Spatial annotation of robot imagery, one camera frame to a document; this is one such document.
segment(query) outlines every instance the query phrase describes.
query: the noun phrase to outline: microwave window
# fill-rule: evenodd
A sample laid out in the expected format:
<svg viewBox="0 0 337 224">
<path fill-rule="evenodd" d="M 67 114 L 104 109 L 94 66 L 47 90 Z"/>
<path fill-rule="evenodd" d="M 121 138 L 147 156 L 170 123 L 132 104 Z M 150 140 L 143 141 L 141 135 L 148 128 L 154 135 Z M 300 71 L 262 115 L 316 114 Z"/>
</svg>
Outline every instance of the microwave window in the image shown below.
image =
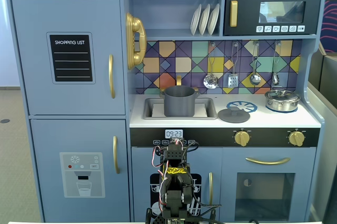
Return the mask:
<svg viewBox="0 0 337 224">
<path fill-rule="evenodd" d="M 304 1 L 261 2 L 259 23 L 302 23 Z"/>
</svg>

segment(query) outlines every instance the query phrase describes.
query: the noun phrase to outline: kitchen sink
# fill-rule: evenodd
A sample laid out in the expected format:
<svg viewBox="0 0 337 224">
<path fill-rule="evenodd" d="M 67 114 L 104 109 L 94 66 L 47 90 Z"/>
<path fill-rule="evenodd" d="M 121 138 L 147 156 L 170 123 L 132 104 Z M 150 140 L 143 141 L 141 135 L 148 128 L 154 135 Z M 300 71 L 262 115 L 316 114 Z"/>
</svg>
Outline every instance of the kitchen sink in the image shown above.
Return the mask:
<svg viewBox="0 0 337 224">
<path fill-rule="evenodd" d="M 166 117 L 164 115 L 164 99 L 146 99 L 143 119 L 145 120 L 215 120 L 217 112 L 210 98 L 195 99 L 195 114 L 193 117 Z"/>
</svg>

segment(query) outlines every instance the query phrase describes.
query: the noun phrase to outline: toy kitchen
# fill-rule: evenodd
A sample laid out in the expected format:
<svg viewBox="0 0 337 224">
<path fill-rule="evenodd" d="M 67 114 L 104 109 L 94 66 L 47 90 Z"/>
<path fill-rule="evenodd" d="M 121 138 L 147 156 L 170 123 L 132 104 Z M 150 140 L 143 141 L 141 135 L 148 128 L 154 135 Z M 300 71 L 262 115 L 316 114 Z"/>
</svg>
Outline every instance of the toy kitchen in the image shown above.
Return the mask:
<svg viewBox="0 0 337 224">
<path fill-rule="evenodd" d="M 164 215 L 187 152 L 190 216 L 309 220 L 325 0 L 7 1 L 42 221 Z"/>
</svg>

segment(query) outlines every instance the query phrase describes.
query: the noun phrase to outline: gold microwave handle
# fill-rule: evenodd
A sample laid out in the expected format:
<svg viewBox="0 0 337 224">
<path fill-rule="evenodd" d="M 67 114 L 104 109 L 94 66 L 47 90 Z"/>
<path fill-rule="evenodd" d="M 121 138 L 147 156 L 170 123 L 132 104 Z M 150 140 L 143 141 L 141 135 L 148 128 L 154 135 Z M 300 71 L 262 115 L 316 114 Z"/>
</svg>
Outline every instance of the gold microwave handle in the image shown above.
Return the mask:
<svg viewBox="0 0 337 224">
<path fill-rule="evenodd" d="M 231 17 L 230 17 L 230 26 L 237 26 L 237 1 L 231 1 Z"/>
<path fill-rule="evenodd" d="M 209 204 L 212 204 L 213 203 L 213 173 L 210 172 L 209 176 L 210 176 L 210 203 Z"/>
<path fill-rule="evenodd" d="M 113 79 L 113 64 L 114 64 L 114 57 L 111 54 L 109 55 L 109 84 L 110 84 L 111 97 L 114 99 L 116 97 L 116 93 L 115 93 L 114 79 Z"/>
<path fill-rule="evenodd" d="M 118 160 L 117 160 L 117 136 L 114 136 L 114 149 L 113 149 L 113 152 L 114 152 L 115 171 L 116 171 L 116 174 L 119 174 L 120 173 L 120 169 L 118 167 Z"/>
<path fill-rule="evenodd" d="M 135 33 L 139 33 L 140 51 L 135 51 Z M 142 21 L 133 17 L 130 13 L 126 14 L 126 39 L 127 39 L 127 66 L 132 69 L 134 66 L 143 62 L 146 52 L 146 32 Z"/>
<path fill-rule="evenodd" d="M 246 160 L 248 162 L 253 162 L 253 163 L 262 164 L 262 165 L 279 165 L 279 164 L 284 164 L 286 162 L 289 162 L 290 158 L 286 157 L 286 158 L 281 159 L 280 161 L 275 161 L 275 162 L 264 162 L 264 161 L 260 161 L 258 159 L 254 159 L 254 158 L 250 158 L 250 157 L 247 157 Z"/>
</svg>

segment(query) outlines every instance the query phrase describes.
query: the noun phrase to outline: floor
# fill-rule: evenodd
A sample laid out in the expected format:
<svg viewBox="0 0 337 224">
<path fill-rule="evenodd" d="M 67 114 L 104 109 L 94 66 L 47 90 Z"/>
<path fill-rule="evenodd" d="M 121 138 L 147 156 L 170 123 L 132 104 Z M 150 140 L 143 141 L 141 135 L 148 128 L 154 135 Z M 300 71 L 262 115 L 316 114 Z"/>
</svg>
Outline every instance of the floor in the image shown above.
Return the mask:
<svg viewBox="0 0 337 224">
<path fill-rule="evenodd" d="M 40 222 L 20 91 L 0 90 L 0 224 Z"/>
</svg>

